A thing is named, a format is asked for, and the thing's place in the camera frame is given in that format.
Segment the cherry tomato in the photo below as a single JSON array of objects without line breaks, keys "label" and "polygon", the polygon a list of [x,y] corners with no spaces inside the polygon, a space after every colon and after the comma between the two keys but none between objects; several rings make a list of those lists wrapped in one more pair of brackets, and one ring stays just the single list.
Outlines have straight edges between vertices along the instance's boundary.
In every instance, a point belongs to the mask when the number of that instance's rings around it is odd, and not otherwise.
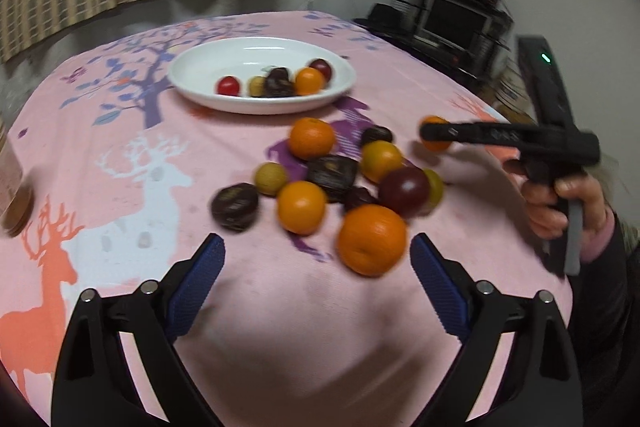
[{"label": "cherry tomato", "polygon": [[312,60],[309,63],[308,68],[320,71],[320,73],[324,75],[324,79],[327,83],[331,82],[331,77],[334,76],[334,69],[323,58],[316,58],[316,60]]},{"label": "cherry tomato", "polygon": [[[449,123],[449,122],[439,116],[425,116],[420,122],[420,125],[418,126],[418,135],[420,135],[420,127],[422,127],[423,124],[425,123]],[[444,152],[449,147],[451,147],[451,142],[430,142],[427,140],[423,140],[422,138],[420,138],[420,141],[428,151],[431,151],[434,153]]]},{"label": "cherry tomato", "polygon": [[240,82],[234,76],[225,76],[220,79],[216,92],[227,96],[238,96],[240,95]]}]

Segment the black controller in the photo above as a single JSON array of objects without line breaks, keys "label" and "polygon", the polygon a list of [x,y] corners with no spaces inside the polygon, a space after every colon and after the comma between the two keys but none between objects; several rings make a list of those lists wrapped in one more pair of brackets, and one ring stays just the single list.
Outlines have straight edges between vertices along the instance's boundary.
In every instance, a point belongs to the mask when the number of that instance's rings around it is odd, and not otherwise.
[{"label": "black controller", "polygon": [[[569,100],[556,60],[542,37],[518,38],[520,74],[536,111],[538,126],[508,123],[427,123],[420,137],[429,141],[457,141],[515,147],[533,182],[552,187],[554,182],[600,161],[598,138],[580,131],[574,123]],[[554,273],[578,275],[582,237],[582,203],[559,200],[558,210],[569,226],[562,237],[548,244],[548,268]]]}]

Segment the red cherry tomato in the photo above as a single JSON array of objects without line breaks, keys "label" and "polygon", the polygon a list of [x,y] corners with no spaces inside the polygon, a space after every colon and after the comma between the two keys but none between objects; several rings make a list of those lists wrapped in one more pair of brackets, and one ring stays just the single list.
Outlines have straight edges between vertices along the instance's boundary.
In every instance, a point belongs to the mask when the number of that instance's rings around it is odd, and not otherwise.
[{"label": "red cherry tomato", "polygon": [[238,96],[240,95],[240,82],[234,76],[225,76],[220,79],[216,92],[227,96]]}]

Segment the table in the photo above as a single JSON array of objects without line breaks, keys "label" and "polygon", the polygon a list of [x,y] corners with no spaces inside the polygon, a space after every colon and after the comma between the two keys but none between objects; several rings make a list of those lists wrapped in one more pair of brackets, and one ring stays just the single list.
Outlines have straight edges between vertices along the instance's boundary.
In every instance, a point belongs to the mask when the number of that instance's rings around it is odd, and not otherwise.
[{"label": "table", "polygon": [[[202,394],[230,427],[410,425],[446,373],[458,341],[445,334],[408,258],[364,279],[334,255],[340,209],[317,235],[292,241],[274,201],[257,225],[225,232],[210,197],[251,181],[265,160],[300,175],[286,151],[298,116],[240,116],[196,107],[165,77],[175,55],[201,42],[247,35],[295,38],[347,58],[351,96],[311,115],[332,123],[357,155],[360,131],[391,128],[416,165],[452,185],[430,216],[412,222],[445,257],[501,291],[546,288],[568,320],[568,284],[535,256],[517,190],[482,147],[433,156],[415,139],[427,114],[451,121],[497,118],[468,91],[363,29],[320,12],[203,19],[150,30],[62,64],[34,92],[10,139],[36,190],[32,223],[0,239],[0,358],[49,420],[51,373],[81,289],[129,292],[190,257],[209,232],[226,265],[190,334],[175,346]],[[505,158],[508,150],[490,152]],[[490,405],[509,339],[474,409]],[[125,336],[128,353],[134,352]],[[140,362],[132,371],[148,410],[162,416]]]}]

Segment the deer pattern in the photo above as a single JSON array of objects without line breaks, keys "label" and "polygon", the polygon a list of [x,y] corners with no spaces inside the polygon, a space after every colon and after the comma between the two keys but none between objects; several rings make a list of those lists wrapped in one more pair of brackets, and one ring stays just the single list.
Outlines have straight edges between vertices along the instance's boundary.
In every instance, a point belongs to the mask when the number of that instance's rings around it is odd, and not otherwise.
[{"label": "deer pattern", "polygon": [[142,210],[122,216],[104,226],[84,229],[65,245],[78,280],[63,285],[69,312],[79,293],[93,287],[105,295],[114,287],[161,279],[174,255],[180,208],[172,196],[173,187],[190,187],[191,178],[169,163],[169,158],[184,152],[187,143],[158,135],[152,146],[143,133],[130,141],[124,157],[131,169],[119,172],[108,166],[110,152],[97,161],[111,178],[132,178],[142,182]]},{"label": "deer pattern", "polygon": [[84,227],[75,227],[76,213],[65,212],[60,204],[58,219],[51,221],[51,203],[47,196],[38,214],[38,247],[31,248],[31,224],[20,236],[24,251],[42,268],[42,305],[27,311],[8,312],[0,317],[0,357],[9,374],[15,371],[16,383],[27,397],[24,372],[49,373],[51,381],[58,353],[65,336],[65,302],[60,283],[75,284],[78,275],[69,263],[62,243],[72,240]]}]

